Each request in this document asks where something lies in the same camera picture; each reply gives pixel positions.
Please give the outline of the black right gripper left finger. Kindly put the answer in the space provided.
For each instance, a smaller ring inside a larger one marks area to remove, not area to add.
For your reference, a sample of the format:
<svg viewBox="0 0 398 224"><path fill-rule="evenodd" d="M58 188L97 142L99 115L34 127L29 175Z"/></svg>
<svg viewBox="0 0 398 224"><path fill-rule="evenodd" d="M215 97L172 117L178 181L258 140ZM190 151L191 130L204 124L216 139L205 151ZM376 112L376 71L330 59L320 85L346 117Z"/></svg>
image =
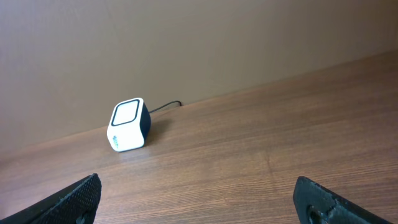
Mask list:
<svg viewBox="0 0 398 224"><path fill-rule="evenodd" d="M2 224L93 224L101 199L101 181L91 174L1 220Z"/></svg>

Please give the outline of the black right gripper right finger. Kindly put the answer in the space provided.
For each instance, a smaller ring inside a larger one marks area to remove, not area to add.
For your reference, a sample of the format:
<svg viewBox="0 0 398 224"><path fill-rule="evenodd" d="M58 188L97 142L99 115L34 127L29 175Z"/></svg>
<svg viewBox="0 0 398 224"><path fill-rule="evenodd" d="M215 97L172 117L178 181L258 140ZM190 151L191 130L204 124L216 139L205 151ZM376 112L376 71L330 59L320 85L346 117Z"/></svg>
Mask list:
<svg viewBox="0 0 398 224"><path fill-rule="evenodd" d="M391 224L304 176L296 181L293 201L301 224Z"/></svg>

